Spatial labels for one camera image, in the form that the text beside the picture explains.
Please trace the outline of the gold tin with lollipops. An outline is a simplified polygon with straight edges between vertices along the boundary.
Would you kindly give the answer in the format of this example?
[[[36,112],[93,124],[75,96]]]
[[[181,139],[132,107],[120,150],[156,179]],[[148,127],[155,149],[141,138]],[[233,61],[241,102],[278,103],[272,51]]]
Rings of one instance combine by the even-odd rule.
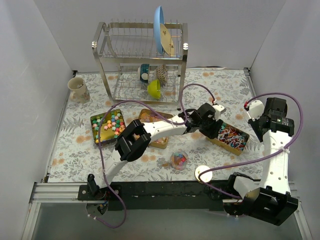
[[[244,151],[250,135],[230,124],[223,123],[218,131],[216,138],[206,140],[215,144],[226,151],[239,156]]]

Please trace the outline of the clear glass jar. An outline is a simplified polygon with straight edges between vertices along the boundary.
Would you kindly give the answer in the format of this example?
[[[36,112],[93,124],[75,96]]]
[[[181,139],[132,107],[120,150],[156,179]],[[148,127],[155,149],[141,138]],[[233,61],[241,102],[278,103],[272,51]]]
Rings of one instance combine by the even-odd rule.
[[[170,157],[171,165],[176,170],[183,170],[188,164],[188,154],[183,150],[176,150]]]

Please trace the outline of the dark tin with star candies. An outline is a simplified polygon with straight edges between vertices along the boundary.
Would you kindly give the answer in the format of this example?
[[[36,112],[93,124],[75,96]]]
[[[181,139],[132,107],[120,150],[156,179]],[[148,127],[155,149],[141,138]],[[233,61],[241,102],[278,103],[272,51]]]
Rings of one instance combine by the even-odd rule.
[[[94,143],[98,145],[100,141],[101,146],[115,142],[126,128],[120,109],[111,110],[103,120],[104,115],[105,113],[101,113],[90,117]]]

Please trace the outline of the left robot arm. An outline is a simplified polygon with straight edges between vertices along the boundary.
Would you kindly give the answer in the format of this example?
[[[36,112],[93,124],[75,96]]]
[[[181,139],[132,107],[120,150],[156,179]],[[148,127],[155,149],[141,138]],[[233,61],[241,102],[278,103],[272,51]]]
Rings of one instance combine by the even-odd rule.
[[[160,138],[180,136],[200,131],[210,139],[218,136],[223,124],[221,114],[225,107],[214,103],[204,103],[198,109],[188,109],[171,118],[163,118],[157,122],[142,123],[133,120],[115,140],[111,156],[104,160],[101,139],[98,139],[98,149],[102,170],[97,175],[87,177],[88,192],[95,200],[106,196],[106,188],[118,172],[129,162],[139,159],[148,145]]]

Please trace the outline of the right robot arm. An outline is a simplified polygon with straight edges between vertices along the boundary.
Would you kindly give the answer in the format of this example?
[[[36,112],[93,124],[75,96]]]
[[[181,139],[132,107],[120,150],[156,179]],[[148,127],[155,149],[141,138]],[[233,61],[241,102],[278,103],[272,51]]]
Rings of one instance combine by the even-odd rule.
[[[287,118],[286,100],[269,97],[266,103],[252,101],[245,106],[248,124],[263,143],[267,159],[263,162],[259,184],[242,173],[229,176],[227,195],[242,198],[240,213],[280,226],[298,208],[288,181],[290,151],[285,147],[293,138],[295,123]]]

